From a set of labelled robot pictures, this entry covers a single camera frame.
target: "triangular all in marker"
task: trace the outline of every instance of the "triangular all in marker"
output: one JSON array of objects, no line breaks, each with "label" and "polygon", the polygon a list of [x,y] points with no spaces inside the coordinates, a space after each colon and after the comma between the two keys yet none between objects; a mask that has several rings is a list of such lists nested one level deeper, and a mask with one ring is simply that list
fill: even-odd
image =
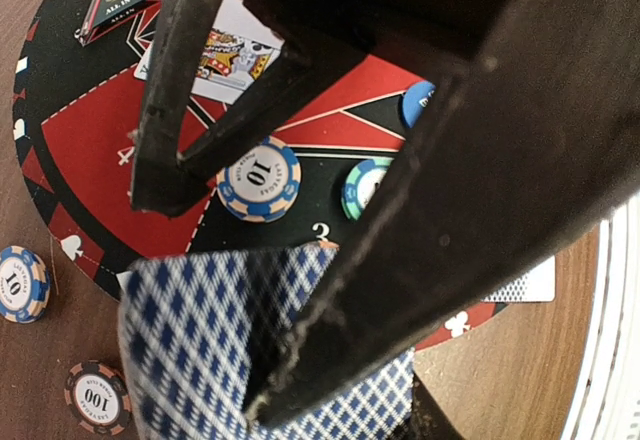
[{"label": "triangular all in marker", "polygon": [[161,0],[91,0],[76,38],[88,45]]}]

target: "wooden table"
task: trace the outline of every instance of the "wooden table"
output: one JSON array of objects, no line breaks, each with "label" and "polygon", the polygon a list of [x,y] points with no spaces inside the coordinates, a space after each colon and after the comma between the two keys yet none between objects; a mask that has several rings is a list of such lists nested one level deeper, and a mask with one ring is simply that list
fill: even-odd
[{"label": "wooden table", "polygon": [[[120,365],[117,304],[51,241],[22,180],[12,138],[14,68],[40,2],[0,0],[0,246],[39,253],[58,288],[41,321],[0,321],[0,432],[7,440],[89,439],[96,437],[67,411],[64,380],[83,360]],[[417,355],[420,377],[467,438],[559,437],[580,368],[596,254],[592,233],[559,255],[555,302],[510,306],[481,328]],[[119,438],[137,438],[135,428]]]}]

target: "blue and white checkered card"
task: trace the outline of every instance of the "blue and white checkered card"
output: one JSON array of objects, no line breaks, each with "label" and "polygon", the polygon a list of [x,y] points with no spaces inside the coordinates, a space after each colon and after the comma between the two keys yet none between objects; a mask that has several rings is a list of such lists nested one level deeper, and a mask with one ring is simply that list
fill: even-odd
[{"label": "blue and white checkered card", "polygon": [[119,335],[142,438],[402,438],[413,351],[275,430],[247,430],[242,403],[264,378],[335,250],[229,251],[142,261],[123,295]]}]

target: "white curved edge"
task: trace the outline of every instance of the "white curved edge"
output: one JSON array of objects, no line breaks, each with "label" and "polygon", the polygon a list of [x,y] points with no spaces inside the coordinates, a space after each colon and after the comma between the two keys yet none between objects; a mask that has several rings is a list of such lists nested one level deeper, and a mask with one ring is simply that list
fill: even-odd
[{"label": "white curved edge", "polygon": [[562,440],[640,438],[640,200],[600,225],[591,320]]}]

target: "round poker mat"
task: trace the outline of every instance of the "round poker mat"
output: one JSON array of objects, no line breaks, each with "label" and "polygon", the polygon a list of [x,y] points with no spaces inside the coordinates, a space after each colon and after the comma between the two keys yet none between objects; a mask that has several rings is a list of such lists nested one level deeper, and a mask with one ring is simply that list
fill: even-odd
[{"label": "round poker mat", "polygon": [[[422,79],[369,57],[274,132],[294,150],[305,178],[295,206],[277,222],[236,219],[215,189],[176,219],[133,212],[130,133],[144,90],[134,70],[153,40],[159,7],[82,47],[74,32],[90,2],[43,1],[20,54],[13,95],[13,133],[27,188],[51,234],[89,278],[117,299],[119,278],[141,257],[347,238],[353,223],[340,203],[344,179],[359,161],[392,157],[402,146],[402,94]],[[193,95],[181,148],[225,109]],[[459,336],[502,307],[467,309],[419,348]]]}]

